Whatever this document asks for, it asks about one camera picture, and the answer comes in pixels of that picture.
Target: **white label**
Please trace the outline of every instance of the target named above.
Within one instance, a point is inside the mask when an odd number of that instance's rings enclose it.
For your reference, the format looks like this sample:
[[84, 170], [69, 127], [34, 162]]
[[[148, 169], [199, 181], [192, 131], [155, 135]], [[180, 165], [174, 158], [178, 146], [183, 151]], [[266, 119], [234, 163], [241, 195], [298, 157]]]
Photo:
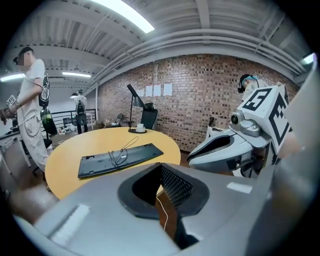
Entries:
[[226, 187], [228, 189], [239, 191], [239, 192], [246, 193], [246, 194], [250, 194], [250, 192], [252, 190], [252, 186], [244, 185], [244, 184], [240, 184], [240, 183], [235, 183], [235, 182], [229, 183], [228, 185], [226, 185]]

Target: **railing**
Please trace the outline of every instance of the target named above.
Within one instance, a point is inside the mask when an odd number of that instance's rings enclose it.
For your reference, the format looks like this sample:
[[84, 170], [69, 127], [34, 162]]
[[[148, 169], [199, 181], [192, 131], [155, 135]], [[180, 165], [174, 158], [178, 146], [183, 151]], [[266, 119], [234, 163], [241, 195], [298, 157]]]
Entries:
[[[91, 124], [91, 115], [92, 114], [92, 122], [96, 122], [97, 120], [97, 113], [95, 108], [86, 109], [86, 123]], [[54, 124], [56, 128], [66, 128], [68, 125], [73, 124], [74, 126], [77, 126], [77, 120], [76, 120], [76, 111], [69, 110], [69, 111], [61, 111], [61, 112], [52, 112], [52, 119], [54, 121]], [[43, 135], [46, 134], [46, 131], [44, 129], [44, 126], [41, 124], [41, 132]]]

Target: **ceiling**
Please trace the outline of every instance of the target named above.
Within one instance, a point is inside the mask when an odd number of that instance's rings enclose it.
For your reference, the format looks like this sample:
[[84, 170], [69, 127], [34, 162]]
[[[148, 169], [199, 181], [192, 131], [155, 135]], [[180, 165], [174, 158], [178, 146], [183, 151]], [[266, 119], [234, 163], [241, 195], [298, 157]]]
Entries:
[[[25, 46], [44, 61], [53, 86], [96, 85], [148, 62], [186, 54], [224, 54], [261, 63], [293, 81], [311, 49], [291, 20], [269, 0], [123, 0], [154, 27], [145, 34], [90, 0], [49, 0], [21, 25], [0, 66]], [[90, 74], [64, 77], [62, 71]]]

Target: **lamp base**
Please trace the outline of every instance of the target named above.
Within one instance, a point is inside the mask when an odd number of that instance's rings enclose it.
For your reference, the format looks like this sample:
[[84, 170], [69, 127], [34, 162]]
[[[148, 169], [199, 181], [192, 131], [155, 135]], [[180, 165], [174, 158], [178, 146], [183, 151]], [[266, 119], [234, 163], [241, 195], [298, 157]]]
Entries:
[[136, 129], [129, 129], [128, 132], [132, 134], [145, 134], [147, 130], [140, 132], [140, 131], [137, 131]]

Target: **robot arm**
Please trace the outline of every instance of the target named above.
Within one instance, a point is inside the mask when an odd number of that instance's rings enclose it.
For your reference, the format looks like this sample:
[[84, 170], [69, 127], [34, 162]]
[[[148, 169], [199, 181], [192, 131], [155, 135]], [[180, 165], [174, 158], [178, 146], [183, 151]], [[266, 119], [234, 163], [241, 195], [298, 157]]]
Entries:
[[238, 168], [245, 172], [253, 168], [258, 174], [263, 166], [275, 161], [289, 132], [283, 114], [286, 108], [279, 86], [255, 89], [232, 113], [227, 130], [210, 137], [190, 153], [189, 166], [213, 173]]

